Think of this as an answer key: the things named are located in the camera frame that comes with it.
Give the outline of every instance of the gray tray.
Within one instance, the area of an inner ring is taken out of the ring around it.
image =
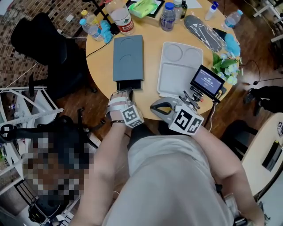
[[[191,93],[190,82],[200,65],[203,51],[191,45],[163,43],[157,91],[161,97],[178,97]]]

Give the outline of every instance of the water bottle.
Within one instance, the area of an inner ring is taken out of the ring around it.
[[[172,2],[166,2],[160,19],[161,28],[165,31],[171,31],[174,27],[175,18],[174,4]]]
[[[11,104],[10,106],[8,106],[8,108],[11,110],[17,110],[19,109],[19,104]]]
[[[214,13],[216,12],[217,7],[219,6],[218,2],[213,2],[213,5],[209,8],[207,14],[205,15],[205,20],[210,20]]]
[[[240,21],[243,12],[241,10],[237,10],[236,12],[232,12],[222,24],[224,30],[228,30],[229,28],[234,28],[235,25]]]
[[[123,35],[134,32],[134,22],[123,0],[106,0],[106,10]]]
[[[97,41],[102,41],[103,37],[101,36],[101,30],[98,28],[98,26],[95,25],[90,25],[87,23],[86,19],[81,19],[80,20],[80,25],[82,26],[83,30],[91,35],[95,40]]]
[[[181,19],[183,13],[182,0],[174,0],[174,10],[175,10],[175,23],[178,23]]]
[[[97,25],[99,29],[101,29],[100,24],[98,20],[96,19],[96,16],[92,12],[88,12],[87,10],[83,10],[81,12],[84,19],[87,20],[87,23],[90,25]]]

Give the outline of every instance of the green leaves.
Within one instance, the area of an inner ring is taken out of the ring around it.
[[[235,63],[237,63],[237,60],[226,59],[226,60],[224,60],[224,62],[222,63],[221,68],[227,68],[227,67],[229,67],[230,65],[235,64]]]
[[[221,71],[221,61],[214,65],[214,68],[217,70],[217,74]]]
[[[220,56],[218,56],[218,54],[214,52],[212,54],[213,54],[213,65],[216,65],[218,62],[221,62],[221,58]]]
[[[215,68],[211,68],[211,70],[215,73],[218,74],[218,71]]]

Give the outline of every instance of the blue cloth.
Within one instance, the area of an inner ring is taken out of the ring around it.
[[[227,52],[232,53],[236,57],[240,55],[241,52],[240,46],[238,45],[233,35],[227,34],[225,36],[225,42],[227,44],[227,46],[225,47],[225,50]]]
[[[107,44],[111,41],[112,39],[112,33],[110,32],[110,25],[106,20],[102,20],[100,22],[101,26],[101,35],[104,38],[104,42]]]

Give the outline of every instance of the white metal rack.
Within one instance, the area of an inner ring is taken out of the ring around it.
[[[22,95],[23,91],[29,90],[29,87],[12,87],[0,89],[2,93],[13,93],[17,95],[16,106],[19,106],[19,109],[16,111],[24,112],[24,116],[7,121],[5,116],[1,96],[0,96],[0,128],[3,125],[11,124],[16,126],[17,124],[22,124],[22,128],[35,128],[38,124],[47,124],[55,119],[56,115],[62,112],[63,108],[57,108],[54,102],[51,100],[49,95],[45,91],[46,87],[35,87],[37,94],[35,96],[34,102]],[[30,102],[33,105],[32,111],[27,107],[26,101]],[[0,177],[11,169],[15,168],[19,174],[19,178],[15,179],[10,184],[6,185],[0,190],[0,195],[6,192],[9,188],[20,182],[24,179],[25,175],[23,174],[23,162],[25,160],[24,155],[28,153],[30,148],[31,139],[25,139],[25,142],[21,142],[22,146],[17,150],[13,143],[4,144],[7,156],[6,159],[9,163],[9,166],[0,171]]]

